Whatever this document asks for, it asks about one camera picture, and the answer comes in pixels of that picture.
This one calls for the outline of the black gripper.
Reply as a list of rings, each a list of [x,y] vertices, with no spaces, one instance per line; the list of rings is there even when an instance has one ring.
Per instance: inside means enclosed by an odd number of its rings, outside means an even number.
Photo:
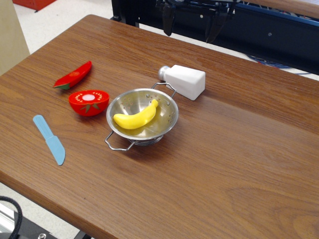
[[[227,21],[229,10],[233,12],[239,2],[240,0],[157,0],[156,7],[162,11],[163,30],[167,36],[172,34],[174,10],[190,12],[217,11],[214,16],[210,17],[205,31],[206,43],[212,43]]]

